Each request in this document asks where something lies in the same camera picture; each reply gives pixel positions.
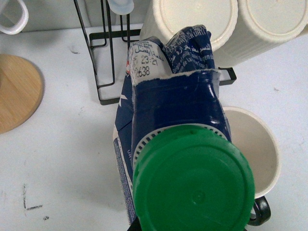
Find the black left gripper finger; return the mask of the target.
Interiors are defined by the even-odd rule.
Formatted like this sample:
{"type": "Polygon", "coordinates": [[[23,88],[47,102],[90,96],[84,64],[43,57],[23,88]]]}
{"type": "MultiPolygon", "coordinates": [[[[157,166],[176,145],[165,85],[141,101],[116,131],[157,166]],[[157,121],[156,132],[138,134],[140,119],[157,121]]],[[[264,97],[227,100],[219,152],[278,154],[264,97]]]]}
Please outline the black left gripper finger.
{"type": "Polygon", "coordinates": [[[130,224],[127,231],[142,231],[139,217],[135,217],[134,221],[130,224]]]}

